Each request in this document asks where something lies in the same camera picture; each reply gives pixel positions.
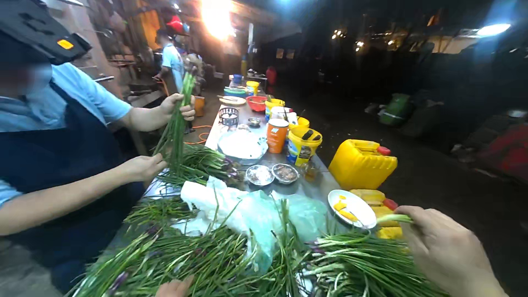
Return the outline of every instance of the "orange hose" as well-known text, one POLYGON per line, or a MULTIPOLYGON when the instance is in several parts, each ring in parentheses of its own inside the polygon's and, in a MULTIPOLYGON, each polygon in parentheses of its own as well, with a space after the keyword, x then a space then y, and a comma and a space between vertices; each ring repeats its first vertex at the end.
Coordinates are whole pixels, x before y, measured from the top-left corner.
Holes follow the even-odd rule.
MULTIPOLYGON (((196 126, 196 127, 193 127, 193 129, 205 128, 205 127, 210 127, 210 128, 212 128, 213 126, 209 126, 209 125, 196 126)), ((204 135, 204 134, 209 134, 209 132, 205 132, 205 133, 202 133, 202 134, 198 135, 198 138, 199 138, 201 141, 199 141, 199 142, 186 142, 185 144, 201 144, 201 143, 206 142, 207 139, 203 139, 203 138, 202 138, 202 135, 204 135)))

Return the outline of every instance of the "metal bowl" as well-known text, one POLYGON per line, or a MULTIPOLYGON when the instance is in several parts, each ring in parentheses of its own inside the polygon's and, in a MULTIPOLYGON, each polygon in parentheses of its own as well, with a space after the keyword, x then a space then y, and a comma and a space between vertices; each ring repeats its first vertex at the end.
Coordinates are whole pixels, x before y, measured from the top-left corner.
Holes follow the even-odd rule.
POLYGON ((249 121, 249 125, 250 125, 251 127, 258 127, 258 126, 260 126, 260 118, 250 117, 250 118, 248 118, 248 121, 249 121))
POLYGON ((299 172, 289 164, 275 164, 271 168, 271 173, 283 184, 291 184, 299 179, 299 172))
POLYGON ((246 180, 258 186, 269 185, 275 179, 271 169, 264 165, 253 165, 246 170, 246 180))

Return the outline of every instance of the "human hand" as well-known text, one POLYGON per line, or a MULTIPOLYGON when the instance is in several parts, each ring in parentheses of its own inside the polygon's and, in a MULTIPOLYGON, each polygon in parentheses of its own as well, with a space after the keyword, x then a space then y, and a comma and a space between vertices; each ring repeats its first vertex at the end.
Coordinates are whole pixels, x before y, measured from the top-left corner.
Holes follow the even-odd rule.
MULTIPOLYGON (((172 94, 168 96, 160 105, 162 113, 166 116, 172 116, 176 103, 180 100, 183 100, 182 94, 172 94)), ((185 120, 194 120, 194 114, 196 113, 194 111, 194 102, 195 98, 194 96, 191 96, 191 104, 180 107, 180 111, 185 120)))
POLYGON ((125 181, 151 182, 163 169, 167 167, 167 162, 163 161, 163 156, 139 156, 126 161, 115 169, 118 174, 125 178, 125 181))
POLYGON ((403 235, 429 280, 452 297, 507 296, 473 232, 436 209, 401 206, 395 213, 413 219, 401 224, 403 235))
POLYGON ((164 283, 159 287, 156 297, 185 297, 193 280, 194 275, 191 275, 184 279, 183 282, 173 280, 170 283, 164 283))

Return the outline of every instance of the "plastic bag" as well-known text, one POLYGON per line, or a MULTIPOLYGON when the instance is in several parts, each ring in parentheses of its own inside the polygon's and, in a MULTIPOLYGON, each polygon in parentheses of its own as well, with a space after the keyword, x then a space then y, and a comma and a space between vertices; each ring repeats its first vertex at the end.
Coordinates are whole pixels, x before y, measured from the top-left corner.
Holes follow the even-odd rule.
POLYGON ((196 235, 206 233, 209 228, 218 228, 225 221, 228 228, 248 238, 246 257, 254 257, 253 269, 262 275, 271 266, 277 250, 277 240, 271 231, 277 236, 283 232, 280 217, 282 199, 288 201, 289 219, 296 227, 300 240, 314 241, 326 231, 327 208, 321 201, 298 194, 283 196, 273 192, 271 196, 263 191, 248 193, 228 188, 214 177, 210 177, 207 187, 187 181, 182 187, 181 198, 189 204, 189 208, 195 206, 200 211, 195 219, 173 227, 196 235))

